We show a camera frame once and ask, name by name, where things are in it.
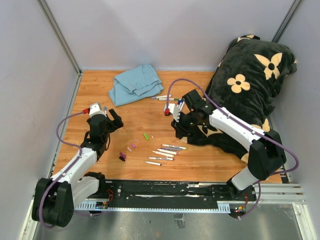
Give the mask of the grey marker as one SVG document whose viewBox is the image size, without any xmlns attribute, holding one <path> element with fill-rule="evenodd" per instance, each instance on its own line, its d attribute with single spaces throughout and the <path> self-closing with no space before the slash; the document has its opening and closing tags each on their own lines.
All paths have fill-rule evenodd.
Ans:
<svg viewBox="0 0 320 240">
<path fill-rule="evenodd" d="M 167 150 L 167 151 L 181 151 L 181 150 L 183 150 L 181 148 L 174 148 L 174 147 L 161 147 L 160 149 Z"/>
</svg>

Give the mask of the pink cap marker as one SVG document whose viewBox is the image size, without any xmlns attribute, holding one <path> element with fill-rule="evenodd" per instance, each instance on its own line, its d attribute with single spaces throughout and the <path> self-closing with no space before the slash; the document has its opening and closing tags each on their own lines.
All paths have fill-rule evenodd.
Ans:
<svg viewBox="0 0 320 240">
<path fill-rule="evenodd" d="M 178 154 L 176 151 L 165 150 L 165 149 L 161 149 L 161 148 L 158 148 L 157 150 L 158 150 L 159 152 L 166 153 L 166 154 L 170 154 L 170 155 L 177 155 L 177 154 Z"/>
</svg>

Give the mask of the peach cap marker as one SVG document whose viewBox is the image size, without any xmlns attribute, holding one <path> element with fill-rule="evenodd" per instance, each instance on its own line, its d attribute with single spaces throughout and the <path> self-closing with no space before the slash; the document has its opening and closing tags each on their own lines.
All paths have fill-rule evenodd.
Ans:
<svg viewBox="0 0 320 240">
<path fill-rule="evenodd" d="M 164 152 L 160 152 L 160 151 L 152 151 L 153 153 L 157 154 L 157 155 L 161 155 L 161 156 L 165 156 L 167 158 L 174 158 L 173 154 L 169 154 L 169 153 L 164 153 Z"/>
</svg>

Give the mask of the light green pen cap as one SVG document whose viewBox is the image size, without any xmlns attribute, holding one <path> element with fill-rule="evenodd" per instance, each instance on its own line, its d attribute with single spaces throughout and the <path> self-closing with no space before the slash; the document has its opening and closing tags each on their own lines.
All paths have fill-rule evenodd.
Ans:
<svg viewBox="0 0 320 240">
<path fill-rule="evenodd" d="M 149 137 L 146 133 L 143 134 L 144 138 L 148 141 L 149 140 Z"/>
</svg>

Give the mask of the black marker without cap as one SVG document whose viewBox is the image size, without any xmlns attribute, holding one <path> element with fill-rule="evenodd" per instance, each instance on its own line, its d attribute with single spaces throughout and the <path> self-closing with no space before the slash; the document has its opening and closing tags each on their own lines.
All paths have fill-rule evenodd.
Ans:
<svg viewBox="0 0 320 240">
<path fill-rule="evenodd" d="M 159 162 L 153 162 L 153 161 L 145 161 L 146 164 L 149 164 L 149 165 L 155 165 L 155 166 L 161 166 L 162 164 L 159 163 Z"/>
</svg>

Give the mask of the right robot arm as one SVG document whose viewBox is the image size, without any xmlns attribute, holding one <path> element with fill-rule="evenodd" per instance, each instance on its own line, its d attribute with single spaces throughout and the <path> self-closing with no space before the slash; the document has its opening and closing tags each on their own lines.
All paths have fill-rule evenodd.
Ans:
<svg viewBox="0 0 320 240">
<path fill-rule="evenodd" d="M 171 126 L 175 136 L 194 146 L 214 146 L 238 158 L 247 157 L 247 165 L 227 181 L 226 193 L 232 200 L 240 199 L 245 189 L 264 181 L 282 167 L 287 159 L 280 135 L 264 131 L 231 114 L 226 108 L 217 108 L 206 102 L 196 90 L 183 96 L 190 110 L 185 114 L 182 106 L 168 103 L 166 115 L 172 115 Z"/>
</svg>

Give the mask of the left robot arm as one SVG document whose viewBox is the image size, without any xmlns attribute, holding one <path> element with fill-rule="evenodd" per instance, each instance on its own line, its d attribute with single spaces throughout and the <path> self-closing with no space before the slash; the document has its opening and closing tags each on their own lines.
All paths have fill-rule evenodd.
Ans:
<svg viewBox="0 0 320 240">
<path fill-rule="evenodd" d="M 101 198 L 107 193 L 104 174 L 88 172 L 108 150 L 110 134 L 124 126 L 114 109 L 105 113 L 98 103 L 80 112 L 88 114 L 89 131 L 75 156 L 58 173 L 41 178 L 35 187 L 31 218 L 46 228 L 66 227 L 75 208 L 87 197 Z"/>
</svg>

